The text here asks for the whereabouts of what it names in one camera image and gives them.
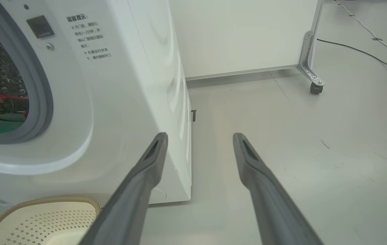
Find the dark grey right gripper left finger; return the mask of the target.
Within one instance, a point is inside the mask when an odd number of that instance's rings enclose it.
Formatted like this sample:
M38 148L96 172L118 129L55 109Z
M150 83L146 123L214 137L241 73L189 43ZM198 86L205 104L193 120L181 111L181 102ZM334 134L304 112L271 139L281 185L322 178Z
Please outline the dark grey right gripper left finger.
M151 191L161 181L168 135L158 133L80 241L81 245L138 245Z

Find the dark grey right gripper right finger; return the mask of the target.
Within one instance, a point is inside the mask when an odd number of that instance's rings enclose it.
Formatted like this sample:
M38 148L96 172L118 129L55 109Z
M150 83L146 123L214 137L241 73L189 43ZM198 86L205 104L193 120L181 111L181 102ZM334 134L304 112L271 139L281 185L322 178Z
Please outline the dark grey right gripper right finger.
M296 204L252 144L240 132L233 135L239 177L250 191L264 245L322 245Z

